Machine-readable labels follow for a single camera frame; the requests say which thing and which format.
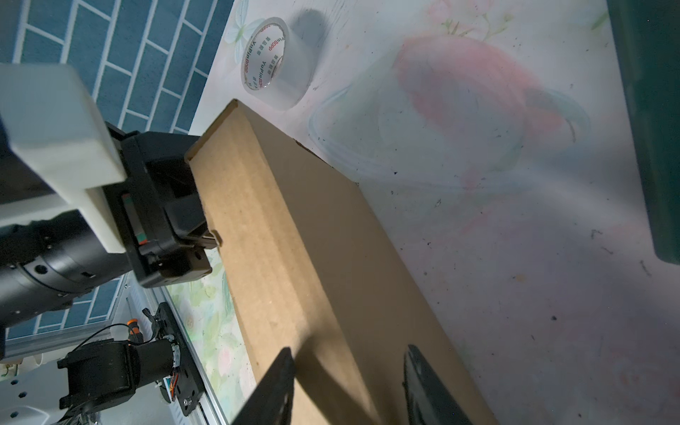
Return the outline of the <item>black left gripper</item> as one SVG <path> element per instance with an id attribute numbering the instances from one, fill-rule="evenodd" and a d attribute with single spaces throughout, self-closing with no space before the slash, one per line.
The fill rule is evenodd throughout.
<path id="1" fill-rule="evenodd" d="M 216 240 L 185 160 L 198 137 L 106 127 L 127 177 L 104 194 L 137 282 L 156 288 L 211 274 L 206 253 Z"/>

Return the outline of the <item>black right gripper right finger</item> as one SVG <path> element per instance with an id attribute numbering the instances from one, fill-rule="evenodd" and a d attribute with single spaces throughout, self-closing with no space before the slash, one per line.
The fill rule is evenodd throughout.
<path id="1" fill-rule="evenodd" d="M 409 345 L 404 355 L 403 386 L 410 425 L 472 425 L 415 345 Z"/>

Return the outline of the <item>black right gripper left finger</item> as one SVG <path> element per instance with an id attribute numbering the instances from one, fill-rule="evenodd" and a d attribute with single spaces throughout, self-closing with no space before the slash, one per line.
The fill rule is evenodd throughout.
<path id="1" fill-rule="evenodd" d="M 232 424 L 290 425 L 295 373 L 292 351 L 290 347 L 284 347 Z"/>

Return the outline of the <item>brown cardboard box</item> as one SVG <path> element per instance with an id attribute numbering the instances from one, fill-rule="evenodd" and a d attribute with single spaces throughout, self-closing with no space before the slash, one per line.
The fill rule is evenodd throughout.
<path id="1" fill-rule="evenodd" d="M 252 109 L 228 103 L 187 162 L 257 382 L 289 349 L 295 424 L 407 424 L 414 373 L 445 424 L 496 417 L 359 187 Z"/>

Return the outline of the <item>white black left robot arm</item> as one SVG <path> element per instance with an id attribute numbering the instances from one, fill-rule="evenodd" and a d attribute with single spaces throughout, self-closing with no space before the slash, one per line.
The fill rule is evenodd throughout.
<path id="1" fill-rule="evenodd" d="M 108 253 L 77 211 L 5 228 L 2 328 L 69 308 L 77 297 L 127 272 L 145 288 L 190 282 L 211 272 L 205 253 L 216 241 L 184 160 L 196 136 L 125 134 L 114 127 L 109 132 L 128 174 L 103 189 L 122 253 Z"/>

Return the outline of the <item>clear tape roll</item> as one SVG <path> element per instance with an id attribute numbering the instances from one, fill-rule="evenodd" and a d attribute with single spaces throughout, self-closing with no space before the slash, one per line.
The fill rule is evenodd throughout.
<path id="1" fill-rule="evenodd" d="M 269 18 L 253 32 L 241 65 L 245 91 L 279 111 L 295 106 L 313 78 L 313 54 L 283 19 Z"/>

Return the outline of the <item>dark green flat block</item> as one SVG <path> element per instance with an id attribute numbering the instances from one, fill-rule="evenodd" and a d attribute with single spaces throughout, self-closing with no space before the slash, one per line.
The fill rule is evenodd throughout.
<path id="1" fill-rule="evenodd" d="M 656 256 L 679 262 L 679 3 L 607 4 Z"/>

